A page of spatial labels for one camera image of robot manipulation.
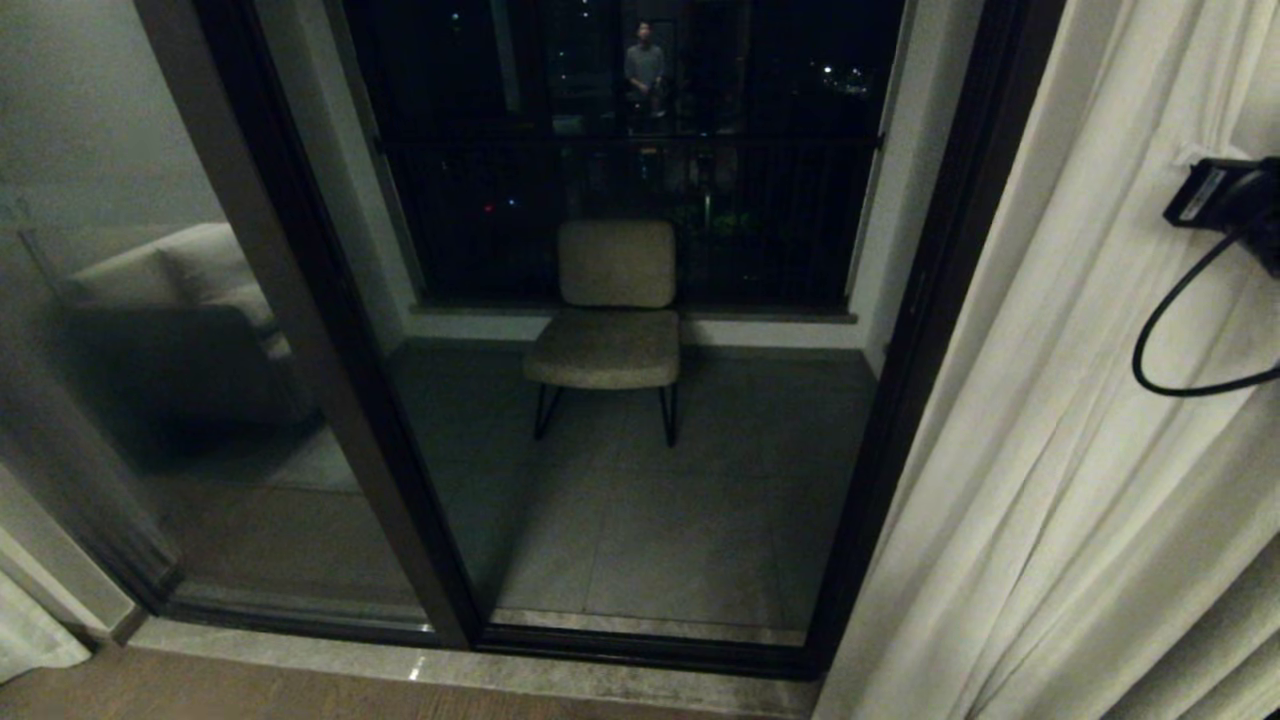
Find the black cable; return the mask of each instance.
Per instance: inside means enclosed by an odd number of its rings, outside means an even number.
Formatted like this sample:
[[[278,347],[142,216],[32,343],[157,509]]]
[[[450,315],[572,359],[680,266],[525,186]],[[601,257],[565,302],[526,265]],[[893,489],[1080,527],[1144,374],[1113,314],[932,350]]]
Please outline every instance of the black cable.
[[[1165,315],[1165,311],[1174,304],[1174,300],[1178,300],[1178,296],[1187,290],[1187,286],[1189,286],[1192,281],[1204,270],[1204,268],[1208,268],[1219,255],[1225,252],[1228,247],[1235,245],[1238,240],[1247,236],[1254,227],[1261,225],[1265,218],[1266,214],[1228,233],[1226,237],[1219,241],[1212,250],[1206,252],[1204,256],[1201,258],[1185,275],[1183,275],[1183,279],[1178,281],[1178,284],[1169,291],[1169,295],[1166,295],[1165,299],[1160,301],[1160,305],[1157,305],[1151,313],[1151,318],[1148,318],[1147,324],[1142,327],[1142,333],[1138,334],[1138,343],[1133,348],[1133,377],[1138,379],[1138,384],[1151,392],[1169,397],[1204,397],[1208,395],[1221,395],[1224,392],[1243,389],[1268,380],[1280,379],[1280,365],[1277,365],[1270,370],[1263,370],[1261,373],[1254,373],[1252,375],[1225,383],[1201,387],[1164,387],[1151,382],[1151,379],[1147,378],[1147,374],[1142,370],[1142,355],[1147,350],[1147,340],[1151,338],[1151,332],[1156,329],[1156,323],[1158,323],[1160,318]]]

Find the wooden floor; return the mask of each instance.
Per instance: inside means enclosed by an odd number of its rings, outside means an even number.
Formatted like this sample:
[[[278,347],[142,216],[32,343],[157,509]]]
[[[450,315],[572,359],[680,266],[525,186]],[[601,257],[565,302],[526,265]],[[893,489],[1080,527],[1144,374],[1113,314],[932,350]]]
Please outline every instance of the wooden floor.
[[[0,687],[0,717],[93,720],[748,720],[613,702],[517,696],[102,648],[77,667]]]

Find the man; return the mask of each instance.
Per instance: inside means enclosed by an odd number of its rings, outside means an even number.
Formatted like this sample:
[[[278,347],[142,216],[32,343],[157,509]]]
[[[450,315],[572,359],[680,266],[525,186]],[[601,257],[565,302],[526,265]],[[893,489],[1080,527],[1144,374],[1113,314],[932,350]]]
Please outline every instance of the man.
[[[623,73],[631,85],[631,101],[643,109],[648,105],[652,117],[660,118],[666,114],[662,110],[662,74],[667,70],[667,59],[652,37],[653,28],[641,22],[636,28],[636,40],[640,42],[627,47]]]

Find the sheer curtain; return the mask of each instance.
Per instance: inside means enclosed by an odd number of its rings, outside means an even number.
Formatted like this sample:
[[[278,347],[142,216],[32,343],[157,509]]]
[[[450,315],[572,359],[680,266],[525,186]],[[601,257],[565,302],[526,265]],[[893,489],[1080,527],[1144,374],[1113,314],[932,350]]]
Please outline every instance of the sheer curtain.
[[[1235,593],[1280,532],[1280,387],[1165,398],[1137,386],[1129,354],[1220,237],[1161,211],[1196,158],[1244,154],[1233,133],[1258,111],[1275,15],[1275,0],[1069,0],[815,717],[1176,717],[1219,692],[1221,707],[1268,702],[1268,620],[1199,633],[1212,660],[1162,657],[1213,609],[1275,616],[1276,575]],[[1029,187],[1037,202],[1020,197]],[[1271,366],[1277,284],[1243,250],[1224,255],[1165,318],[1148,374],[1185,386]]]
[[[0,683],[36,667],[68,667],[84,660],[84,646],[0,573]]]

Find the door frame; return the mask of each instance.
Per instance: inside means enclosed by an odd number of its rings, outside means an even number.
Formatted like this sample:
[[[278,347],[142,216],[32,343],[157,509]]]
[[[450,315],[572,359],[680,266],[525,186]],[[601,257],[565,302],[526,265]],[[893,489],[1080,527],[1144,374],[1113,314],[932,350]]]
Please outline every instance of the door frame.
[[[138,0],[140,10],[155,10],[159,5],[166,3]],[[1065,0],[984,4],[886,370],[861,442],[854,471],[856,482],[850,486],[806,643],[785,647],[513,626],[493,624],[481,616],[425,466],[396,411],[252,0],[192,0],[192,12],[204,29],[257,177],[287,236],[292,254],[287,264],[300,273],[296,287],[315,304],[319,311],[315,322],[323,320],[315,331],[328,341],[326,352],[335,363],[332,377],[340,378],[347,386],[344,392],[349,391],[340,413],[361,419],[357,424],[372,443],[370,452],[381,459],[381,469],[372,464],[376,477],[361,479],[362,487],[372,493],[370,501],[379,518],[383,514],[390,518],[392,521],[384,520],[384,528],[402,562],[402,551],[406,547],[411,551],[412,562],[406,562],[406,571],[421,585],[420,594],[440,644],[791,679],[814,679],[831,666],[1004,192],[1064,5]],[[163,41],[168,28],[154,24],[147,26],[152,40]],[[250,252],[255,266],[260,259],[264,264],[273,263],[257,255],[265,251]],[[381,505],[387,507],[379,510]],[[236,621],[219,614],[204,620]],[[349,628],[305,623],[289,628],[257,625],[370,639],[367,633]]]

